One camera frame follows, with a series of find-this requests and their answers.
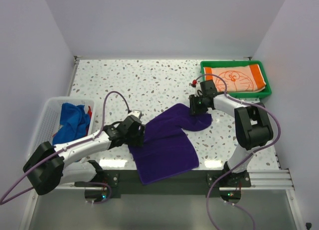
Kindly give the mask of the purple towel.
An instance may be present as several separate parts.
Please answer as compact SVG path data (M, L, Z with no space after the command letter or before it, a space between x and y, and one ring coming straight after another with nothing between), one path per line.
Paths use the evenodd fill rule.
M211 114L191 116L190 108L175 104L146 124L142 147L129 147L142 184L148 185L199 167L194 146L185 133L208 128Z

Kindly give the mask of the orange Doraemon towel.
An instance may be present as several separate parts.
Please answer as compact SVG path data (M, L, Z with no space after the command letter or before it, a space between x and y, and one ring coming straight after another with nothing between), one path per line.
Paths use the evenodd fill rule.
M238 67L204 67L205 74L214 74L227 84L227 92L260 92L266 81L258 64Z

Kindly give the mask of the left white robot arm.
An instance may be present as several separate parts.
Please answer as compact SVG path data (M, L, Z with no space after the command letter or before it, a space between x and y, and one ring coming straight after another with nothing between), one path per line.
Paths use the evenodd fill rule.
M88 182L102 184L104 175L99 165L86 157L119 147L142 146L145 125L129 115L118 126L107 125L89 136L64 144L41 143L23 167L38 195L45 195L66 183Z

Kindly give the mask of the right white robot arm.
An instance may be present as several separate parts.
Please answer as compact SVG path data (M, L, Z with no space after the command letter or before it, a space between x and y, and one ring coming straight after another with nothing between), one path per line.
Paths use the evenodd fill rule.
M247 170L254 153L265 147L274 137L268 113L263 104L249 104L219 92L212 80L200 83L194 94L189 96L190 115L200 115L209 109L222 111L235 120L237 146L224 164L222 181L234 186L240 180L239 173Z

